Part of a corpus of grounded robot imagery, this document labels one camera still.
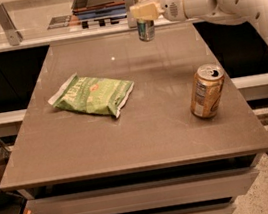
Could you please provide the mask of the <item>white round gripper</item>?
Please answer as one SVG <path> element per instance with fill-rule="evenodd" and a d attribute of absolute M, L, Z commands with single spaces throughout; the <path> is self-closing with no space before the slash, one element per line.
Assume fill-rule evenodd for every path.
<path fill-rule="evenodd" d="M 163 16 L 168 21 L 185 21 L 184 0 L 153 0 L 130 6 L 131 15 L 137 20 L 153 20 Z"/>

